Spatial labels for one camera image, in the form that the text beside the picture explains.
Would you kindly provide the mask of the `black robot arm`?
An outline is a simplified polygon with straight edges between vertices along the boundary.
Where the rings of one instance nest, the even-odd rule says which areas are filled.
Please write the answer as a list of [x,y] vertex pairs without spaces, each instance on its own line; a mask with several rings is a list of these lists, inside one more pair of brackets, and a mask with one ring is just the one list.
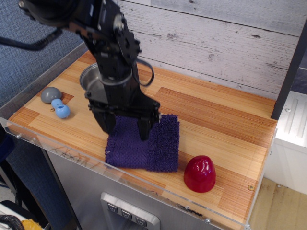
[[111,133],[116,116],[138,120],[146,140],[159,121],[160,104],[141,91],[140,43],[129,31],[120,7],[111,0],[22,0],[21,9],[38,22],[76,33],[96,59],[96,80],[81,78],[89,108],[102,130]]

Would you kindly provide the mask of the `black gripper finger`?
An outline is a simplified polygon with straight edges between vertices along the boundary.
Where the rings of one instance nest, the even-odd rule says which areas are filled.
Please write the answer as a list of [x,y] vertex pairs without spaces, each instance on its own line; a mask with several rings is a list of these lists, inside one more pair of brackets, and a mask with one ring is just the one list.
[[112,133],[116,125],[116,116],[109,112],[93,112],[94,117],[102,130],[106,133]]
[[155,120],[147,118],[147,117],[141,117],[138,120],[138,129],[141,140],[145,141],[149,138],[150,131],[155,123]]

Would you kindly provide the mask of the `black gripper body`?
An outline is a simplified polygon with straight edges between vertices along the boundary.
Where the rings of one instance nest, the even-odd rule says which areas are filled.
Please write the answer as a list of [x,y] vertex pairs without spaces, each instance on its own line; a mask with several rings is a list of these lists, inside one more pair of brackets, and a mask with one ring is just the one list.
[[104,85],[106,101],[89,100],[93,112],[109,112],[115,115],[140,119],[160,119],[160,103],[146,96],[134,79],[117,85]]

